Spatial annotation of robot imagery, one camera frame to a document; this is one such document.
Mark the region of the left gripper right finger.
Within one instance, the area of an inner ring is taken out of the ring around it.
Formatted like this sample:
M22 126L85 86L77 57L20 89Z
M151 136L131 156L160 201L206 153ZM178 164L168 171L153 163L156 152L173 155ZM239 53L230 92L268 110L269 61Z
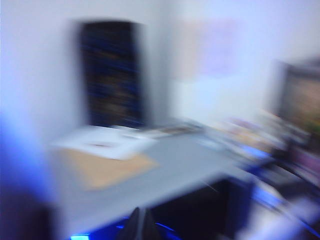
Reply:
M146 211L146 239L147 240L162 240L162 236L155 224L150 211Z

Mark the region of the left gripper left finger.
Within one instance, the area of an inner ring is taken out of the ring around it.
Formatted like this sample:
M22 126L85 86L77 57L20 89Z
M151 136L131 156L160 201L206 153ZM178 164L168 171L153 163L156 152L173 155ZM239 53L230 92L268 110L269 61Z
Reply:
M138 235L138 227L140 220L140 208L136 207L131 213L126 223L126 239L135 240Z

